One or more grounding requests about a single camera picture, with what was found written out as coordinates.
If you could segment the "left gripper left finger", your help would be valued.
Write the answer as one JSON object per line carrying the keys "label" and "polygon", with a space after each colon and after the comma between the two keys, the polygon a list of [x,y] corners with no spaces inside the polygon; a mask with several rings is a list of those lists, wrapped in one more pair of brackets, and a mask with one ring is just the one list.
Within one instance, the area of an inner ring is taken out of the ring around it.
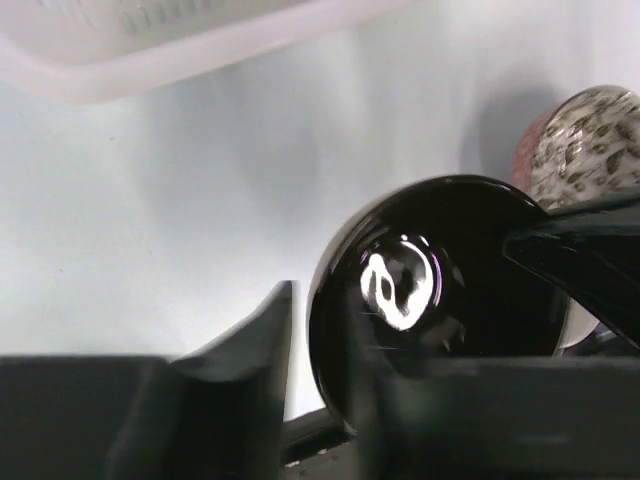
{"label": "left gripper left finger", "polygon": [[5,356],[5,479],[277,479],[293,285],[182,358]]}

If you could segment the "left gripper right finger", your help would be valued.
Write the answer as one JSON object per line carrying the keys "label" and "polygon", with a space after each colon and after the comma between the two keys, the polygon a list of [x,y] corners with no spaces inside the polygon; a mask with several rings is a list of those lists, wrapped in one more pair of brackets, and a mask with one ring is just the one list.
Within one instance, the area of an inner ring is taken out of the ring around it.
{"label": "left gripper right finger", "polygon": [[510,192],[500,227],[465,220],[444,306],[465,352],[432,353],[422,325],[393,331],[357,293],[352,411],[371,478],[635,478],[639,358],[554,356],[566,304],[639,343],[639,192],[544,213]]}

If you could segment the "black glossy bowl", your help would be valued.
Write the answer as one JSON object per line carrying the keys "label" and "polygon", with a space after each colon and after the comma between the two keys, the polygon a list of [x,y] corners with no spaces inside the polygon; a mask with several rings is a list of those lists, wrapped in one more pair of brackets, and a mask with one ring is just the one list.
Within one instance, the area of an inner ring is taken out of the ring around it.
{"label": "black glossy bowl", "polygon": [[307,304],[316,386],[347,432],[349,324],[391,353],[554,356],[568,297],[506,259],[511,230],[542,220],[521,190],[479,175],[421,180],[367,205],[335,236]]}

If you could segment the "floral patterned bowl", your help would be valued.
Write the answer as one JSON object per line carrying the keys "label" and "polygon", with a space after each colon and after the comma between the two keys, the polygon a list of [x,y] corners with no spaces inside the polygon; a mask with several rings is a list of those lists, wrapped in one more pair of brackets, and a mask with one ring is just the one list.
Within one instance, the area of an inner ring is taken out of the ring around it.
{"label": "floral patterned bowl", "polygon": [[543,209],[639,185],[639,95],[620,86],[579,92],[519,141],[511,183]]}

